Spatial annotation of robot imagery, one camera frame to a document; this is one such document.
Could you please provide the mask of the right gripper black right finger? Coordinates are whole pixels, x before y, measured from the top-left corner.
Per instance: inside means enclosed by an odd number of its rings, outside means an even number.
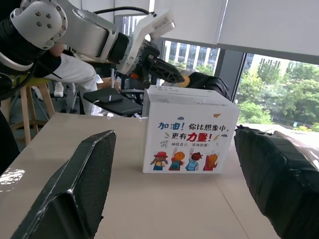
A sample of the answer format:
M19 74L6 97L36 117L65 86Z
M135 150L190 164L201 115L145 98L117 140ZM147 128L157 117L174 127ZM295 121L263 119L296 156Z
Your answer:
M319 239L319 170L286 138L238 126L240 166L260 212L281 239Z

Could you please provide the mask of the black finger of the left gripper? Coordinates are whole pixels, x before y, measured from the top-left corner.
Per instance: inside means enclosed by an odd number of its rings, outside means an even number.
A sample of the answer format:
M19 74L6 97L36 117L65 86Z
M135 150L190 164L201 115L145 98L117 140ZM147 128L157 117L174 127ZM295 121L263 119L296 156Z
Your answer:
M177 68L165 61L153 61L150 66L150 74L169 83L184 82L184 78Z
M165 76L178 75L183 70L181 67L178 67L174 64L170 64L161 59L157 59L156 66L158 68L157 71L161 72Z

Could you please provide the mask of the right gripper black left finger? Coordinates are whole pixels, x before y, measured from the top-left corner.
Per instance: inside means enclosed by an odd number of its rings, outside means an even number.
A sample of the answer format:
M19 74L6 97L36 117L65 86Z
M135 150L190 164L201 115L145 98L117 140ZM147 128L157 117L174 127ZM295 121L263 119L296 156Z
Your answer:
M94 239L106 202L116 133L94 134L47 181L10 239Z

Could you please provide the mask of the white slotted box with cartoons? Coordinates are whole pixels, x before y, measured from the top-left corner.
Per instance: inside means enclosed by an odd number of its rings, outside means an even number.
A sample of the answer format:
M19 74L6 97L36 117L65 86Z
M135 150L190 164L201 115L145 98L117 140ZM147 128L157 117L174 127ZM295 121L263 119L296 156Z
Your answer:
M239 114L214 90L150 86L143 172L222 173Z

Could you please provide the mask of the seated person's bare hand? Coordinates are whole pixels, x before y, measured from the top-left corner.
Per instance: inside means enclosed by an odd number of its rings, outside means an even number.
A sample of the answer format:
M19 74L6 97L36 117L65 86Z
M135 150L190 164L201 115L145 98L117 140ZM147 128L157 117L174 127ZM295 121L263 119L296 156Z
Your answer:
M53 56L53 57L60 57L61 54L64 51L64 43L62 42L55 42L54 46L49 50L49 53Z

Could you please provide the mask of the black backpack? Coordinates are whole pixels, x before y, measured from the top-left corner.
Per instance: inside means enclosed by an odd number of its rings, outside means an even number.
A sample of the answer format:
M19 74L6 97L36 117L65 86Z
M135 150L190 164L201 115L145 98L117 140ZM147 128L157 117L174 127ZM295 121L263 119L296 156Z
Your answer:
M188 88L216 91L226 99L231 100L228 86L220 78L194 72L189 75L189 79Z

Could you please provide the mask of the white roller blind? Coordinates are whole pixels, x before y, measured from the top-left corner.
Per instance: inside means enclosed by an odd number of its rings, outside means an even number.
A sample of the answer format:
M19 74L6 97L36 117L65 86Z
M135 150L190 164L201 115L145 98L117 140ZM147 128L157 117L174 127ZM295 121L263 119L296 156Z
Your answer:
M229 0L218 46L319 64L319 0Z
M228 0L155 0L154 10L169 9L175 28L163 38L216 45Z

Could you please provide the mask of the black office chair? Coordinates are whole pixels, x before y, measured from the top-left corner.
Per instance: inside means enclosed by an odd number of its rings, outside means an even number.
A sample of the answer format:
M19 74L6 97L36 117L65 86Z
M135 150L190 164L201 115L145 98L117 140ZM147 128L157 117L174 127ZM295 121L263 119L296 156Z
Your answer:
M111 77L101 78L97 87L98 90L85 93L83 98L118 116L132 117L142 113L144 90L121 90L119 81Z

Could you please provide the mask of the person in white trousers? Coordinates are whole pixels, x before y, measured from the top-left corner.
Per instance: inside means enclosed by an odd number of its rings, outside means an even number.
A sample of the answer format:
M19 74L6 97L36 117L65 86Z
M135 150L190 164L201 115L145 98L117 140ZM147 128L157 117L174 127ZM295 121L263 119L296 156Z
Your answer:
M56 58L47 50L39 58L34 76L66 84L75 84L79 89L84 113L90 116L103 115L100 107L83 99L84 93L98 90L97 73L90 64L64 53Z

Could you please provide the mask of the dark robot body part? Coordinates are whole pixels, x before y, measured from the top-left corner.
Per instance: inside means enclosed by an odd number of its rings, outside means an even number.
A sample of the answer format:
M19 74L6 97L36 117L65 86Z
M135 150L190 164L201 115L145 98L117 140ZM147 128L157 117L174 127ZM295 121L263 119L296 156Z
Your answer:
M0 109L0 176L20 154L12 130Z

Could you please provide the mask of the wooden stool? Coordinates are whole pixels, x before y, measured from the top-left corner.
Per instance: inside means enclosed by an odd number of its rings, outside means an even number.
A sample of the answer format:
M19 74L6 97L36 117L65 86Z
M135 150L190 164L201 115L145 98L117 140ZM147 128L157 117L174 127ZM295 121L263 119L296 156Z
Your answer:
M48 83L50 82L51 81L49 79L33 77L28 83L26 83L25 86L18 90L18 93L15 94L16 99L18 97L21 98L22 121L15 124L11 124L10 128L11 131L16 131L21 128L24 130L24 136L16 136L16 141L25 142L25 144L28 145L32 140L30 130L33 129L34 133L38 134L39 127L43 127L46 124L46 121L38 120L36 118L35 107L33 103L32 87L39 88L39 91L43 97L43 102L46 106L47 113L45 114L45 116L47 117L47 119L51 119L55 114L55 109L48 87Z

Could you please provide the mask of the dark window corner post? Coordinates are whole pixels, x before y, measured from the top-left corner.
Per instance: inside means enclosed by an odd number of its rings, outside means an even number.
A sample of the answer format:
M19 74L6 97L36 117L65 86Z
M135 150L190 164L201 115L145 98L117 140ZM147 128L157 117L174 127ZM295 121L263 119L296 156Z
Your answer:
M220 78L229 88L231 102L235 102L247 53L220 49L215 69L215 77Z

